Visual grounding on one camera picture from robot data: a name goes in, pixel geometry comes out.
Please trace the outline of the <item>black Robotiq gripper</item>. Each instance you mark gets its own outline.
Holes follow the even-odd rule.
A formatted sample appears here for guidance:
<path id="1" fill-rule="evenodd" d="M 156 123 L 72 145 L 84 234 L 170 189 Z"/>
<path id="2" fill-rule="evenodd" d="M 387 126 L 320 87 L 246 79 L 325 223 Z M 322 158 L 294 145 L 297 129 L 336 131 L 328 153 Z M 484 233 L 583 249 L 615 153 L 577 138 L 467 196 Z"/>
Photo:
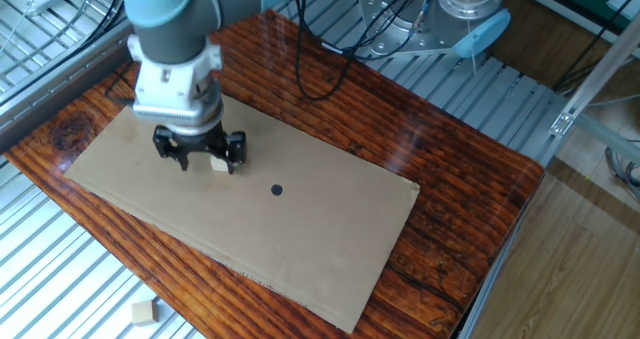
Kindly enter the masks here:
<path id="1" fill-rule="evenodd" d="M 197 150 L 217 152 L 217 158 L 226 164 L 229 174 L 234 174 L 247 161 L 246 133 L 235 131 L 227 134 L 221 122 L 201 127 L 157 125 L 152 141 L 159 156 L 173 159 L 182 171 L 188 169 L 188 152 Z"/>

